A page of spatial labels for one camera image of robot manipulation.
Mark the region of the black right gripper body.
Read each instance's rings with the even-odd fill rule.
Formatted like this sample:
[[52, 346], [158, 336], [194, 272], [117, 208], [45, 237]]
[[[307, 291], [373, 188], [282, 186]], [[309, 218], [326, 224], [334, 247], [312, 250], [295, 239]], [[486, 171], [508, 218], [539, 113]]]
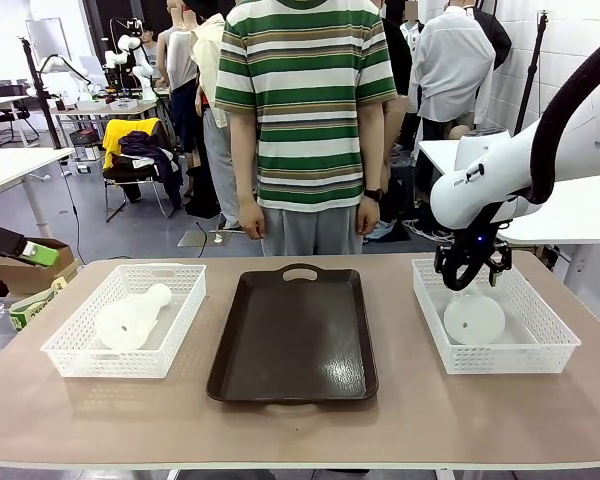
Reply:
[[455, 232], [452, 252], [460, 261], [483, 261], [494, 250], [500, 223], [495, 220], [502, 202], [483, 207], [468, 227]]

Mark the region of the person's left hand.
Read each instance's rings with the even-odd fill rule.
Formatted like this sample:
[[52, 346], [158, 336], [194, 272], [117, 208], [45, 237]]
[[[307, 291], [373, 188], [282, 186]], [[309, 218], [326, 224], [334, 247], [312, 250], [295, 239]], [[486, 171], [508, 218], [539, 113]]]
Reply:
[[357, 210], [357, 232], [360, 236], [369, 235], [380, 219], [380, 208], [377, 201], [363, 197]]

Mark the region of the person's right hand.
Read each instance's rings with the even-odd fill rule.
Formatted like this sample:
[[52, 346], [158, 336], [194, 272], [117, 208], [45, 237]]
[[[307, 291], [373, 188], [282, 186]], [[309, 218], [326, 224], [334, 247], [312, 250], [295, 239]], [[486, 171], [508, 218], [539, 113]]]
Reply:
[[240, 224], [250, 239], [265, 238], [265, 219], [260, 205], [254, 200], [240, 202]]

